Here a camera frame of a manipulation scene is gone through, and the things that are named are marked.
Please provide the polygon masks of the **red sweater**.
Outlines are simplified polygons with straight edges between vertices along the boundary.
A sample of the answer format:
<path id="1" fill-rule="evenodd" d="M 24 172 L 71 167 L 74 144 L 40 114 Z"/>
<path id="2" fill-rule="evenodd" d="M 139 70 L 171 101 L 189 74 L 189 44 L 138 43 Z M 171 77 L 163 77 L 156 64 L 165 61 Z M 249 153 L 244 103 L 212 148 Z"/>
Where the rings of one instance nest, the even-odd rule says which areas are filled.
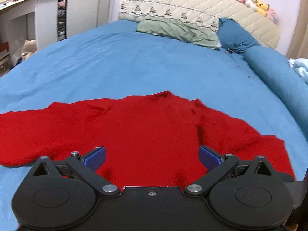
<path id="1" fill-rule="evenodd" d="M 206 173 L 198 160 L 202 145 L 243 160 L 263 155 L 293 175 L 282 140 L 168 91 L 1 114 L 2 165 L 26 165 L 43 155 L 63 160 L 103 146 L 106 162 L 98 174 L 118 187 L 185 187 Z"/>

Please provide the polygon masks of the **blue bed sheet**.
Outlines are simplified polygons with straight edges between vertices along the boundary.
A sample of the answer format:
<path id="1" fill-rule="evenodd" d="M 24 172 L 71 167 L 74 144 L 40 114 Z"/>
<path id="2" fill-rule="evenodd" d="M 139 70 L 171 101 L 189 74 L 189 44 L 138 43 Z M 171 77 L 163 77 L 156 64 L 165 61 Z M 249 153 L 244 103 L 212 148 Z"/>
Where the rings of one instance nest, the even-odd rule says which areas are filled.
<path id="1" fill-rule="evenodd" d="M 304 177 L 307 135 L 244 54 L 139 33 L 136 27 L 118 20 L 31 56 L 1 78 L 1 112 L 168 90 L 276 135 L 285 142 L 296 178 Z"/>

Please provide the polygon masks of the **blue folded duvet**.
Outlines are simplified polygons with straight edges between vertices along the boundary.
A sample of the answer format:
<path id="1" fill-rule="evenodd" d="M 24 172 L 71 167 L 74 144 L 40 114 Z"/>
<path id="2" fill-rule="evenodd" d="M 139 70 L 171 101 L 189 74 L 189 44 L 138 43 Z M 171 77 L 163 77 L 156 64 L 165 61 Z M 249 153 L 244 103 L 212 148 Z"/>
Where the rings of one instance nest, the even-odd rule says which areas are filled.
<path id="1" fill-rule="evenodd" d="M 287 57 L 271 48 L 253 46 L 246 50 L 244 59 L 307 135 L 307 84 L 289 67 Z"/>

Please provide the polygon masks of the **light blue blanket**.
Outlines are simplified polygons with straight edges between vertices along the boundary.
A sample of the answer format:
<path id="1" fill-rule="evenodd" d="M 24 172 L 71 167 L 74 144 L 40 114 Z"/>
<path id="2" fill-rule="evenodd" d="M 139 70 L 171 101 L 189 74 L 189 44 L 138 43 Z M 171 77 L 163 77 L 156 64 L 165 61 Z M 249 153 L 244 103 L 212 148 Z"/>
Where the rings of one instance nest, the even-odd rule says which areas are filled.
<path id="1" fill-rule="evenodd" d="M 289 59 L 289 66 L 308 84 L 308 59 Z"/>

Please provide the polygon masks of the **dark blue pillow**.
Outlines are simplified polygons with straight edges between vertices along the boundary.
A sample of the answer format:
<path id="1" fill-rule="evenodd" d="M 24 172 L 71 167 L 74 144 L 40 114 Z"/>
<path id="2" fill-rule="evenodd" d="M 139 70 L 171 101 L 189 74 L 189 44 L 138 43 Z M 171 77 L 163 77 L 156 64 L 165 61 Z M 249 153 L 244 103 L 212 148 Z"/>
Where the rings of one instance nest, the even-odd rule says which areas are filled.
<path id="1" fill-rule="evenodd" d="M 217 36 L 223 48 L 238 54 L 244 54 L 253 46 L 260 46 L 240 24 L 227 17 L 219 19 Z"/>

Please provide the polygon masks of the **beige bag on floor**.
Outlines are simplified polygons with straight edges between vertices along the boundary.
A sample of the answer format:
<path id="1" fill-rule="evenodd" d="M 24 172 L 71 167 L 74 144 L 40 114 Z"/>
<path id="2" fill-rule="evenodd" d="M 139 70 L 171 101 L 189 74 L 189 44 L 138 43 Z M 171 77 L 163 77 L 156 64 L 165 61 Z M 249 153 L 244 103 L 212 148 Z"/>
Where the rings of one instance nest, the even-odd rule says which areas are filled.
<path id="1" fill-rule="evenodd" d="M 36 40 L 26 40 L 21 49 L 21 59 L 22 61 L 27 60 L 31 55 L 37 52 Z"/>

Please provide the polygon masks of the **beige curtain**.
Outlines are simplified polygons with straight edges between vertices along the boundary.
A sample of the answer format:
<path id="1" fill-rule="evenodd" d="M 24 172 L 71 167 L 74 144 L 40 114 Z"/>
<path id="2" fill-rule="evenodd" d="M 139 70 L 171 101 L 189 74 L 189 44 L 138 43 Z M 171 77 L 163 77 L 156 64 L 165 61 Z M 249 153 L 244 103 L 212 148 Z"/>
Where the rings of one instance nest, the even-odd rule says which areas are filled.
<path id="1" fill-rule="evenodd" d="M 306 58 L 308 55 L 308 3 L 307 0 L 301 0 L 298 19 L 295 31 L 287 52 L 287 57 L 298 59 Z"/>

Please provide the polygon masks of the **green pillow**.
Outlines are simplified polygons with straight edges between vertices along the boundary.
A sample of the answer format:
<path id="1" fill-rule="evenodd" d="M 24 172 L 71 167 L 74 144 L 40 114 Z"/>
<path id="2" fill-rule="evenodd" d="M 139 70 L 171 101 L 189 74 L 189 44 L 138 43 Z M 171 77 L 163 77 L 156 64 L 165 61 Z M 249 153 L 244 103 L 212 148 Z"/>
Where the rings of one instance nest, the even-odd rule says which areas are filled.
<path id="1" fill-rule="evenodd" d="M 194 24 L 183 23 L 175 19 L 148 17 L 139 22 L 136 31 L 168 37 L 211 49 L 221 47 L 218 36 L 211 30 L 199 28 Z"/>

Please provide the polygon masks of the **white desk shelf unit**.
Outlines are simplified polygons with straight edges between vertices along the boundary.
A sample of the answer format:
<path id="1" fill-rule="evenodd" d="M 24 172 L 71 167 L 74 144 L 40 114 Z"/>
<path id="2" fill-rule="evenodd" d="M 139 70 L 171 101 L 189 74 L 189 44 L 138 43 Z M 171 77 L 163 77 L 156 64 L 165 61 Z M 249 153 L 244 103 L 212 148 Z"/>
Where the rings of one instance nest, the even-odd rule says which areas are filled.
<path id="1" fill-rule="evenodd" d="M 9 46 L 24 38 L 36 40 L 37 50 L 57 42 L 58 0 L 19 0 L 1 7 L 1 40 Z"/>

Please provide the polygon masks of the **light pink plush toy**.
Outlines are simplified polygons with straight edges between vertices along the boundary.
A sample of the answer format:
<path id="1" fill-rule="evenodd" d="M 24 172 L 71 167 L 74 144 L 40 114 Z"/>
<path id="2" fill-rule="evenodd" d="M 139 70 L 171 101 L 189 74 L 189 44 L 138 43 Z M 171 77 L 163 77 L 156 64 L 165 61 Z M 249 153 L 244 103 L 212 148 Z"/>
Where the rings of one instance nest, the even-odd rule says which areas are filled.
<path id="1" fill-rule="evenodd" d="M 269 9 L 266 12 L 266 18 L 269 19 L 272 23 L 278 24 L 279 20 L 278 14 L 271 7 L 269 7 Z"/>

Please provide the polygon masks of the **grey white wardrobe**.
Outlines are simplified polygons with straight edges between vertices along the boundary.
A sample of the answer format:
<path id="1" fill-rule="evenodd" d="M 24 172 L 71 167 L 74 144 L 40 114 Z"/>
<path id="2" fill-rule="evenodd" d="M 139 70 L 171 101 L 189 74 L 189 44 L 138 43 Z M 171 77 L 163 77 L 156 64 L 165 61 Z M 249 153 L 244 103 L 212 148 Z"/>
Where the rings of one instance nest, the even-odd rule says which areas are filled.
<path id="1" fill-rule="evenodd" d="M 109 22 L 111 0 L 58 0 L 59 41 Z"/>

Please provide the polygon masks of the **yellow pikachu plush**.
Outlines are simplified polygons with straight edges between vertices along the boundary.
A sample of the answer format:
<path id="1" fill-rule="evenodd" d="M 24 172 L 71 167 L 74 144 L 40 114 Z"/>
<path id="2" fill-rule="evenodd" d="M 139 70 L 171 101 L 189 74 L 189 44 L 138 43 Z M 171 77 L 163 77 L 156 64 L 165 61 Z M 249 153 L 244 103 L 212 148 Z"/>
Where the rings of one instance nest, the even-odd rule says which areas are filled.
<path id="1" fill-rule="evenodd" d="M 257 6 L 256 11 L 258 13 L 260 13 L 261 15 L 263 15 L 264 17 L 266 17 L 267 11 L 268 11 L 270 5 L 262 2 L 261 0 L 256 0 L 256 6 Z"/>

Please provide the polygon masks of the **cream quilted headboard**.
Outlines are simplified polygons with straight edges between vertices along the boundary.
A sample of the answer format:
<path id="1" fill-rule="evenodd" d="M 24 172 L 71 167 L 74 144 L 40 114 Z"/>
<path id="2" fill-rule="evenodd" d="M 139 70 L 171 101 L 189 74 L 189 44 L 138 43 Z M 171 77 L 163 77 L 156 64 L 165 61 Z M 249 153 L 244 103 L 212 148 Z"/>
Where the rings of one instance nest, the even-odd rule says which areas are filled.
<path id="1" fill-rule="evenodd" d="M 277 25 L 236 0 L 120 0 L 119 19 L 139 22 L 147 17 L 176 19 L 213 32 L 219 19 L 227 17 L 262 46 L 275 49 L 280 39 Z"/>

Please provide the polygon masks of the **cream plush toy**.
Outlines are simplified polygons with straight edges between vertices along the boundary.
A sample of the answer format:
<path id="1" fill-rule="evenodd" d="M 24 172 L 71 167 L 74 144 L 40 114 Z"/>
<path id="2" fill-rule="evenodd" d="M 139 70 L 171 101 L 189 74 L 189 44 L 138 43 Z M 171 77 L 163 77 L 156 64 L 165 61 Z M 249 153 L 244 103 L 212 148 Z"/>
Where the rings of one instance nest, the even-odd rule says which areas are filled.
<path id="1" fill-rule="evenodd" d="M 257 11 L 256 1 L 257 0 L 245 0 L 244 4 L 256 12 Z"/>

